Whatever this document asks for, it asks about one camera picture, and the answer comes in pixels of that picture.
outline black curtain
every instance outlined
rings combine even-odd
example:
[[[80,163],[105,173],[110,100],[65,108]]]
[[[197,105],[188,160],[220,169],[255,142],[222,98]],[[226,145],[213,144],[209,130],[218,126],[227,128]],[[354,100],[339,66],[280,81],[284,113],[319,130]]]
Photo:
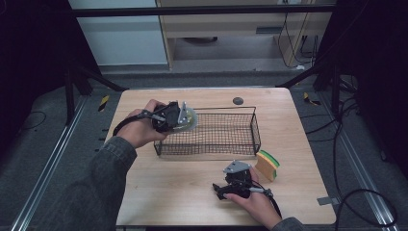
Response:
[[[332,14],[319,55],[332,52],[341,74],[357,78],[356,98],[366,122],[388,160],[400,165],[408,177],[406,1],[338,0],[338,4],[353,10]],[[323,71],[319,78],[330,73],[330,69]]]
[[[100,74],[77,19],[47,13],[70,10],[68,1],[6,1],[7,8],[0,1],[0,160],[34,100],[62,87],[71,64]]]

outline sponge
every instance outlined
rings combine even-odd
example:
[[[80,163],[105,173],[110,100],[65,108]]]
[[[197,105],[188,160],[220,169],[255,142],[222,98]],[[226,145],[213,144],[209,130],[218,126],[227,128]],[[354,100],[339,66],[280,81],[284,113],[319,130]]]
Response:
[[[276,178],[276,170],[278,169],[279,162],[276,161],[269,153],[264,150],[260,150],[256,154],[258,163],[255,167],[269,180],[273,181]]]

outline small round object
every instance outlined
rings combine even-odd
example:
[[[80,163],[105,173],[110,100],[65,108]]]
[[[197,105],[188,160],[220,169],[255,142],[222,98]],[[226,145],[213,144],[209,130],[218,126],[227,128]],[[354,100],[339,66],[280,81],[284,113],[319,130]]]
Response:
[[[243,104],[243,99],[242,99],[241,97],[235,97],[235,98],[232,100],[232,102],[233,102],[235,105],[241,105],[241,104]]]

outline black wire basket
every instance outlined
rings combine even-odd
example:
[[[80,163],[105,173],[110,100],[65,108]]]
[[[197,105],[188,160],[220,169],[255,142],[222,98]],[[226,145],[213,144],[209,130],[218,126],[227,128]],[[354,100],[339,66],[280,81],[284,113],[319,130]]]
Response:
[[[255,107],[202,108],[197,126],[155,141],[159,156],[237,154],[255,156],[261,147]]]

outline human hand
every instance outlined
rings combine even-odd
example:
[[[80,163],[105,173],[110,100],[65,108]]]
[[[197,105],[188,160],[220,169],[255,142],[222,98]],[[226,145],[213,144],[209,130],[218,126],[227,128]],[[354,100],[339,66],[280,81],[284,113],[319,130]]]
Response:
[[[164,103],[150,99],[144,109],[153,112],[156,106],[159,105],[164,105]],[[136,116],[140,113],[141,109],[135,109],[127,117]],[[157,132],[152,126],[151,119],[143,118],[126,124],[116,135],[127,140],[133,147],[139,148],[152,141],[162,141],[168,134]]]
[[[249,171],[252,180],[259,182],[258,175],[255,173],[254,168],[251,167]],[[247,199],[233,193],[227,193],[224,197],[242,206],[254,219],[263,224],[268,230],[272,229],[282,220],[270,203],[268,197],[263,193],[252,192]]]

